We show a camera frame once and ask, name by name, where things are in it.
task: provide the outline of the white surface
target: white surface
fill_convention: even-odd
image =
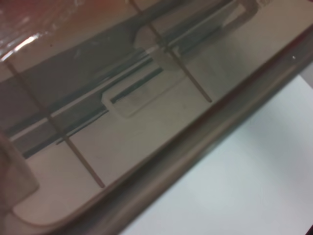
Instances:
[[[297,77],[123,235],[304,235],[313,224],[313,90]]]

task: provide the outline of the plastic wrap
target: plastic wrap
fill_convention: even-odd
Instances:
[[[84,0],[0,1],[0,60],[3,62],[25,45],[52,33]]]

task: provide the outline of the beige plastic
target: beige plastic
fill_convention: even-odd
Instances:
[[[106,2],[110,2],[105,0],[97,1],[103,2],[104,5]],[[151,4],[151,2],[155,2],[152,0],[140,1],[147,6]],[[60,34],[49,38],[44,44],[35,45],[28,53],[16,58],[14,61],[15,64],[18,65],[20,70],[25,70],[26,68],[43,61],[45,58],[49,58],[56,53],[73,47],[81,41],[84,41],[86,38],[134,15],[133,11],[129,11],[125,2],[123,2],[123,6],[124,8],[119,11],[119,14],[117,14],[116,11],[107,11],[106,14],[100,14],[100,7],[95,8],[92,4],[86,2],[84,7],[79,8],[79,10],[83,11],[84,17],[80,14],[74,15],[73,20],[77,16],[76,21],[70,20],[69,24],[60,29]],[[207,54],[211,54],[210,58],[212,60],[215,59],[215,63],[218,64],[220,62],[220,64],[225,64],[225,60],[223,59],[226,58],[228,54],[225,53],[224,55],[224,51],[220,50],[221,48],[231,48],[232,51],[236,48],[245,48],[243,51],[246,54],[246,58],[259,65],[260,61],[266,60],[269,56],[272,56],[271,53],[273,51],[276,51],[281,45],[286,44],[287,41],[300,33],[312,22],[312,9],[309,8],[308,2],[295,3],[294,0],[277,0],[273,3],[273,6],[274,9],[269,8],[268,10],[261,12],[250,24],[247,24],[245,28],[239,30],[238,33],[236,32],[231,37],[222,40],[214,47],[202,51],[201,55],[203,55],[203,58],[204,55],[207,56]],[[296,22],[293,22],[294,25],[290,27],[286,24],[287,18],[276,15],[275,9],[284,9],[282,15],[291,14],[296,17],[296,15],[301,14],[303,17],[296,20]],[[84,21],[88,18],[95,19],[95,21]],[[281,29],[280,34],[275,34],[277,28]],[[268,36],[268,39],[258,40],[261,36]],[[50,47],[50,41],[54,42],[56,46]],[[196,68],[194,70],[198,70],[199,73],[204,74],[202,76],[203,81],[213,83],[211,76],[208,76],[208,74],[211,74],[206,73],[206,64],[203,65],[205,69],[202,70],[199,69],[199,58],[198,61],[195,59],[195,64],[197,64],[197,66],[195,66]],[[172,93],[166,93],[165,96],[155,101],[154,105],[157,106],[157,108],[155,106],[146,107],[146,109],[137,113],[137,115],[140,116],[138,120],[132,120],[131,118],[130,123],[121,123],[116,121],[115,116],[109,112],[94,124],[74,135],[71,139],[77,146],[80,146],[84,155],[88,156],[90,163],[96,171],[101,174],[100,177],[104,180],[106,185],[111,185],[128,169],[134,167],[136,163],[144,159],[151,150],[156,149],[162,144],[166,136],[178,132],[182,126],[190,123],[191,120],[208,107],[207,103],[198,96],[199,94],[195,90],[190,89],[191,87],[192,84],[185,79],[181,84],[175,87],[176,89]],[[158,115],[160,115],[160,112],[158,111],[159,109],[162,109],[162,111],[164,110],[164,112],[173,113],[173,115],[169,117],[158,117]],[[142,126],[142,123],[144,123],[143,120],[149,120],[152,125],[149,125],[148,128]],[[162,128],[158,126],[160,123],[164,123]],[[135,141],[132,140],[134,136],[131,135],[132,133],[136,134]],[[148,139],[147,136],[149,137],[151,133],[154,134],[153,139]],[[104,145],[103,142],[101,142],[102,140],[109,141]],[[114,141],[116,140],[125,140],[127,142],[122,148],[117,148],[114,146]],[[79,162],[74,156],[70,156],[71,153],[67,154],[66,148],[64,151],[62,150],[61,144],[51,146],[44,152],[38,153],[43,154],[44,156],[32,157],[32,159],[28,160],[28,164],[30,164],[34,170],[37,169],[38,172],[42,170],[42,173],[45,174],[45,177],[41,177],[42,182],[45,183],[45,187],[41,187],[39,191],[14,208],[16,215],[19,218],[24,219],[24,221],[27,221],[27,223],[48,226],[60,221],[63,222],[69,216],[77,215],[79,213],[78,209],[84,203],[89,199],[94,201],[95,196],[100,193],[100,189],[97,188],[96,185],[90,183],[91,179],[88,179],[88,175],[83,171],[81,165],[79,165]],[[100,157],[103,156],[104,153],[106,153],[107,158]],[[68,177],[67,182],[63,181],[64,178],[62,176],[55,177],[55,172],[61,167],[64,169],[64,176],[69,174],[69,171],[64,167],[65,164],[71,166],[71,176],[73,176]],[[76,175],[84,177],[86,180],[82,181],[81,178],[76,177]],[[42,205],[46,205],[50,200],[50,198],[45,197],[47,195],[54,196],[53,200],[57,198],[57,201],[60,201],[60,203],[64,202],[65,205],[69,205],[68,208],[63,211],[57,211],[57,214],[46,213],[48,210]],[[77,200],[71,200],[71,196],[75,197]],[[36,209],[33,214],[29,213],[30,208]]]
[[[25,159],[0,132],[0,232],[7,212],[37,188]]]

